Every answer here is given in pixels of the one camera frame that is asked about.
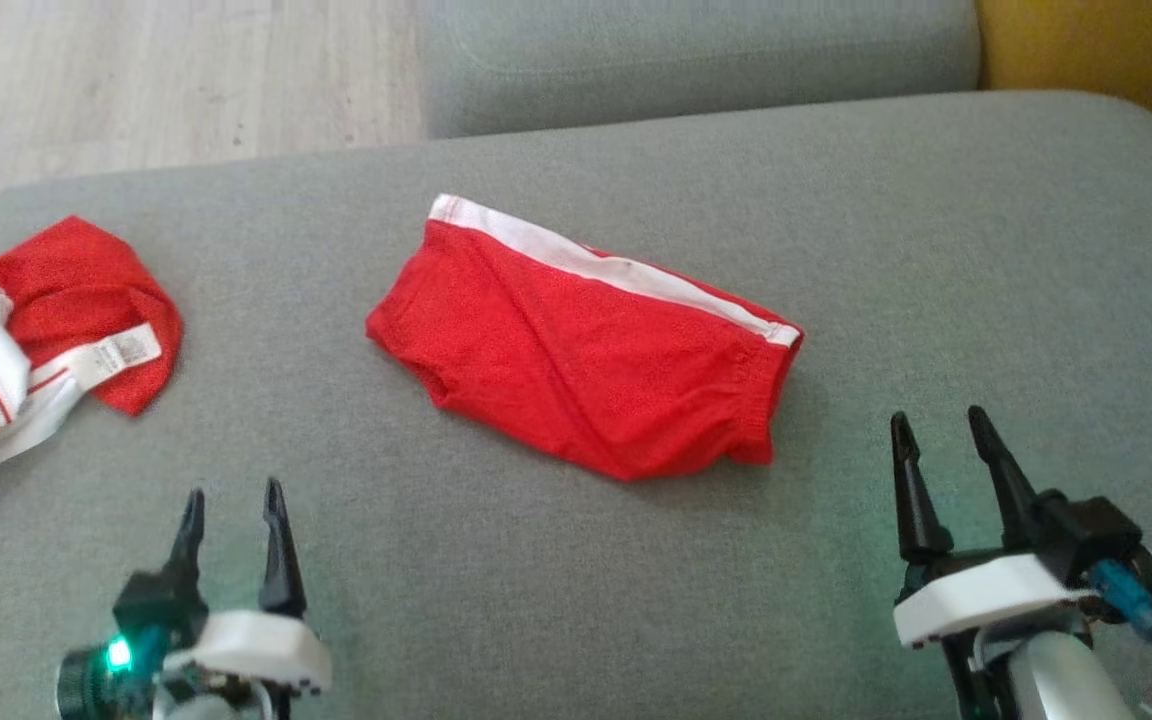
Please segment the grey sofa seat cushion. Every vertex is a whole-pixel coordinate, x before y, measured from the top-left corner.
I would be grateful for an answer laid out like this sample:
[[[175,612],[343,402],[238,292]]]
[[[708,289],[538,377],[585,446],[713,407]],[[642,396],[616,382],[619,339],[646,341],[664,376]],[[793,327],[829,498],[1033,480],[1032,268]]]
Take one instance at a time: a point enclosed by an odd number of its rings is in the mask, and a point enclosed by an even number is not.
[[[622,484],[430,404],[364,319],[456,194],[805,332],[770,468]],[[968,427],[1152,550],[1152,114],[935,94],[113,174],[0,194],[132,243],[185,338],[131,420],[0,467],[0,720],[55,720],[205,488],[200,588],[251,607],[282,480],[335,684],[296,720],[955,719],[900,646],[890,414],[958,547],[1000,536]]]

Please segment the grey sofa side cushion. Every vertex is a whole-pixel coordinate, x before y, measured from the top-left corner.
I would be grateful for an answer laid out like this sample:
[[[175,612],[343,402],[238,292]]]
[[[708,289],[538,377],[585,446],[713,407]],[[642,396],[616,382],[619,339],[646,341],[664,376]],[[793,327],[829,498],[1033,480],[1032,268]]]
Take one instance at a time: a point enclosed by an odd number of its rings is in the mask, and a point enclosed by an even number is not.
[[[975,0],[422,0],[430,138],[977,88]]]

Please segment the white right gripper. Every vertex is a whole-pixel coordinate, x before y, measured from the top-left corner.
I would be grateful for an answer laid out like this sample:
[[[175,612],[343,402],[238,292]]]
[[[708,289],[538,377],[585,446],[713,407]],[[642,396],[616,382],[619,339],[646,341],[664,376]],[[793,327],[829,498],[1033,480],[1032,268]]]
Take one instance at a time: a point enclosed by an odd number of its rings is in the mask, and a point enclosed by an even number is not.
[[[1043,535],[1037,493],[987,411],[970,406],[967,415],[975,450],[995,488],[1005,526],[1002,546],[1028,550]],[[1082,632],[1083,605],[1100,592],[1066,585],[1033,553],[992,559],[934,578],[929,562],[950,555],[954,539],[934,510],[922,475],[922,450],[905,414],[890,416],[890,450],[899,552],[910,562],[905,589],[893,607],[902,647],[914,650],[964,632],[979,632],[980,646],[1018,644],[1043,632]]]

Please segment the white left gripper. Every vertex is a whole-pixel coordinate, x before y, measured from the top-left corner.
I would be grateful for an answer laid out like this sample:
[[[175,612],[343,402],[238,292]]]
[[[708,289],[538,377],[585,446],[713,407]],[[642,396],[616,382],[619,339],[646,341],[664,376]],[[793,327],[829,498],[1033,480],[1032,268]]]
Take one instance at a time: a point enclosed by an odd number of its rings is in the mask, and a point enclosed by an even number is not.
[[[328,692],[333,688],[329,647],[305,617],[306,593],[291,535],[282,483],[270,477],[262,501],[268,525],[268,552],[259,607],[211,615],[191,647],[170,652],[164,673],[197,667],[210,673],[257,680],[293,691]],[[198,551],[205,536],[205,493],[192,488],[180,518],[168,560],[162,564],[175,598],[200,605]]]

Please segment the red shirt with white sleeves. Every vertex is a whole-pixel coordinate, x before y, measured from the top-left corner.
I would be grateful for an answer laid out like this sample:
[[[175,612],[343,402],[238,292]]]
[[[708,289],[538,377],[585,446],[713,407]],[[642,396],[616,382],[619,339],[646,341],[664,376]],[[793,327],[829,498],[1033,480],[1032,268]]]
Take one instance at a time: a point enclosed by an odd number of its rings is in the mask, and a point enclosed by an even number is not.
[[[170,381],[184,323],[132,247],[68,217],[0,255],[0,465],[83,397],[138,416]]]

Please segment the red shorts with white stripe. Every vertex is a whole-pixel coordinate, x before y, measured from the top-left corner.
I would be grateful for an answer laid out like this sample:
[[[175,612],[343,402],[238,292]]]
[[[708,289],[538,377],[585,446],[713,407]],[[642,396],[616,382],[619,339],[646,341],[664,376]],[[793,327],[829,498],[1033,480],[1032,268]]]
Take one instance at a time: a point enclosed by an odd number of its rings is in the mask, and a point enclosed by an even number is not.
[[[623,482],[767,465],[803,331],[449,194],[366,336],[440,409]]]

